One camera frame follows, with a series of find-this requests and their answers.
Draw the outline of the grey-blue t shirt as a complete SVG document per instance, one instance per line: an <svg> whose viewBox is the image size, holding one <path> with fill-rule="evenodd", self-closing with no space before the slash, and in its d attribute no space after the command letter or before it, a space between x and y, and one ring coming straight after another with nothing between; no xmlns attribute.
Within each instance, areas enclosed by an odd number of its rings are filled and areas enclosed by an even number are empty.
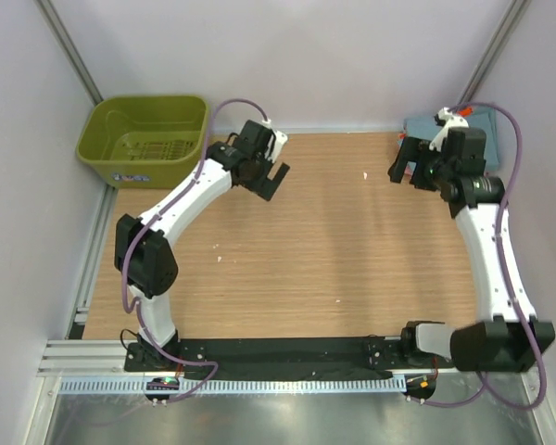
<svg viewBox="0 0 556 445"><path fill-rule="evenodd" d="M497 172L500 166L497 112L492 108L472 107L472 113L464 115L462 118L468 125L467 128L463 128L468 143L466 152L474 155L475 148L478 146L483 150L480 158L485 162L485 174ZM407 136L430 143L441 130L442 126L436 123L434 116L407 118L398 134L398 146L402 145Z"/></svg>

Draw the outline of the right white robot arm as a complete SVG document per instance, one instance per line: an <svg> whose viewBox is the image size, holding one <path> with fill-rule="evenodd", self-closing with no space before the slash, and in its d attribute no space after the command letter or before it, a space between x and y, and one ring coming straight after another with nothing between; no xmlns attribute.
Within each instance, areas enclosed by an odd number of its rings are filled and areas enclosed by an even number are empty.
<svg viewBox="0 0 556 445"><path fill-rule="evenodd" d="M440 148L404 136L388 170L402 180L415 165L410 183L439 193L464 240L474 278L477 316L473 324L452 328L440 322L409 322L399 343L400 359L419 367L432 354L463 372L524 373L555 339L554 326L537 318L524 290L512 251L508 213L499 177L485 173L486 134L477 128L448 130Z"/></svg>

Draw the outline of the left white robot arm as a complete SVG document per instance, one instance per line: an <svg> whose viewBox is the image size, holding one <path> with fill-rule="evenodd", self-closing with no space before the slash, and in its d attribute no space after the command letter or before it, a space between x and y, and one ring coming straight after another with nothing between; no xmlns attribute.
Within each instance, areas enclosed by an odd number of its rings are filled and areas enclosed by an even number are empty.
<svg viewBox="0 0 556 445"><path fill-rule="evenodd" d="M158 204L116 224L114 265L121 274L122 305L136 312L146 360L159 371L178 359L178 331L170 289L179 275L173 248L186 228L217 198L243 187L269 201L289 171L277 159L286 133L268 121L247 121L240 133L213 143L194 170Z"/></svg>

